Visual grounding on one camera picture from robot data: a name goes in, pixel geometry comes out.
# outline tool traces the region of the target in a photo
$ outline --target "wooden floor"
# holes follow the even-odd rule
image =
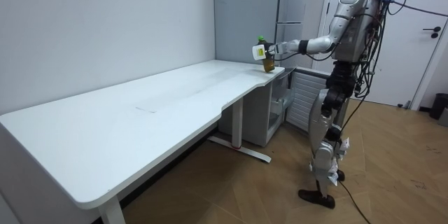
[[[357,101],[351,101],[349,112]],[[448,128],[427,113],[364,103],[344,135],[345,185],[372,223],[448,223]],[[359,224],[342,186],[336,209],[304,202],[315,189],[308,140],[284,125],[266,148],[265,164],[206,142],[124,209],[128,224]]]

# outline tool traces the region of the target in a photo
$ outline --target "black trash can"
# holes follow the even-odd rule
[[[448,106],[448,94],[436,94],[429,116],[439,120],[443,110]]]

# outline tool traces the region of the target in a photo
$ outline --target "desk foot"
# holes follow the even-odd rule
[[[226,146],[226,147],[231,148],[233,150],[239,151],[241,153],[245,153],[245,154],[250,155],[250,156],[252,156],[254,158],[258,158],[259,160],[261,160],[263,162],[266,162],[266,163],[270,163],[271,162],[271,158],[269,156],[266,156],[265,154],[258,153],[258,152],[254,151],[254,150],[249,150],[249,149],[247,149],[245,147],[235,148],[235,147],[232,146],[232,144],[230,142],[228,142],[226,140],[219,139],[216,136],[210,136],[208,138],[208,140],[210,140],[212,142],[215,142],[217,144]]]
[[[104,224],[126,224],[117,196],[98,207]]]

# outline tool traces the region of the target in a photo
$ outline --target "humanoid robot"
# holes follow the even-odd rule
[[[335,208],[335,200],[328,194],[328,186],[332,183],[337,185],[338,181],[345,179],[337,161],[343,158],[349,147],[348,139],[341,140],[342,125],[337,125],[335,119],[352,94],[361,91],[362,83],[357,81],[357,71],[369,60],[368,51],[378,39],[375,34],[378,35],[381,27],[382,15],[381,0],[339,0],[328,35],[277,44],[261,41],[253,49],[254,57],[257,52],[262,56],[263,52],[263,57],[272,61],[275,55],[288,53],[309,57],[331,53],[336,60],[326,89],[320,91],[309,116],[310,169],[316,178],[317,190],[298,192],[308,202]]]

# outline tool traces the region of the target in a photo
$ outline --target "white door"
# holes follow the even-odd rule
[[[324,34],[335,14],[338,0],[330,0],[325,19]],[[407,0],[408,6],[422,8],[439,13],[448,13],[448,0]],[[391,5],[391,12],[398,10],[398,5]],[[426,67],[433,56],[442,31],[437,38],[432,38],[435,27],[445,28],[445,17],[421,13],[407,8],[399,14],[388,15],[384,42],[379,56],[370,95],[367,101],[396,106],[412,101],[417,92]],[[331,72],[333,60],[314,63],[314,68]]]

